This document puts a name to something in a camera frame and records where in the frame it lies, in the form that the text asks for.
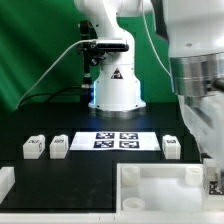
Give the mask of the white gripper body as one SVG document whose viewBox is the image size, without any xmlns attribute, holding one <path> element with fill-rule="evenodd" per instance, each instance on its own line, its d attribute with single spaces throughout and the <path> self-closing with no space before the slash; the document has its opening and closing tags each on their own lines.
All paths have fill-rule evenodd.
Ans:
<svg viewBox="0 0 224 224">
<path fill-rule="evenodd" d="M 224 78 L 211 82 L 204 97 L 179 96 L 181 115 L 200 148 L 216 160 L 224 160 Z"/>
</svg>

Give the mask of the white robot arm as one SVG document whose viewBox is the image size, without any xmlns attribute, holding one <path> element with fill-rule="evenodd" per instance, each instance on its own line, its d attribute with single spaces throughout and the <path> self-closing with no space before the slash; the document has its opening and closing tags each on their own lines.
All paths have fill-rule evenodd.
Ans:
<svg viewBox="0 0 224 224">
<path fill-rule="evenodd" d="M 154 15 L 168 41 L 172 91 L 187 128 L 203 149 L 224 166 L 224 93 L 212 82 L 224 78 L 224 0 L 74 0 L 93 26 L 89 44 L 99 57 L 92 111 L 122 115 L 142 109 L 134 74 L 135 40 L 119 17 Z"/>
</svg>

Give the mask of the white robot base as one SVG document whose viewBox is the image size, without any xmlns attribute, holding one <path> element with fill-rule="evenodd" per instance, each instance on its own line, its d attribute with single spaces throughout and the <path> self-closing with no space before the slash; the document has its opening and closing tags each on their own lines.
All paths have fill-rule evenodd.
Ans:
<svg viewBox="0 0 224 224">
<path fill-rule="evenodd" d="M 104 117 L 130 117 L 142 112 L 140 81 L 135 76 L 135 41 L 128 33 L 120 39 L 96 40 L 96 49 L 103 54 L 100 72 L 93 84 L 93 99 L 88 107 Z"/>
</svg>

